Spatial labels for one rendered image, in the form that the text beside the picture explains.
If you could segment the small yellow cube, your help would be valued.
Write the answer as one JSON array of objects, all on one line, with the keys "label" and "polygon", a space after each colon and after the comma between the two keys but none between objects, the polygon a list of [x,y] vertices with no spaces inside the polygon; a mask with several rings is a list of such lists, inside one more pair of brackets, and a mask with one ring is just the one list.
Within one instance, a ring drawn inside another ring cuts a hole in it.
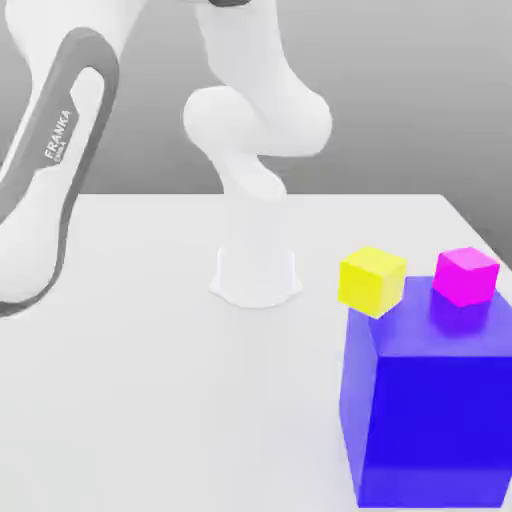
[{"label": "small yellow cube", "polygon": [[407,260],[365,246],[340,263],[338,301],[378,319],[403,297]]}]

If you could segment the small magenta cube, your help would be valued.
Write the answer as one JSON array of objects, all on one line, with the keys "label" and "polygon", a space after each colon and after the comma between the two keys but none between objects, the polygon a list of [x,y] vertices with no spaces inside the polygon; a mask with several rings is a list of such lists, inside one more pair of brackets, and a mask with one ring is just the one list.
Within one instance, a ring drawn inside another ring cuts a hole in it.
[{"label": "small magenta cube", "polygon": [[490,301],[495,293],[500,263],[473,247],[438,255],[432,288],[457,307]]}]

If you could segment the large blue box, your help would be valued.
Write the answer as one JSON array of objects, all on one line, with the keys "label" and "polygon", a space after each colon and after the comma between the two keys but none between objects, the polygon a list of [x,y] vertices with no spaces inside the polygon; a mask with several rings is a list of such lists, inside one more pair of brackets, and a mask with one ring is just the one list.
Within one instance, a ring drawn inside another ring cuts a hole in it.
[{"label": "large blue box", "polygon": [[512,480],[512,305],[459,308],[428,276],[350,310],[340,420],[362,508],[498,508]]}]

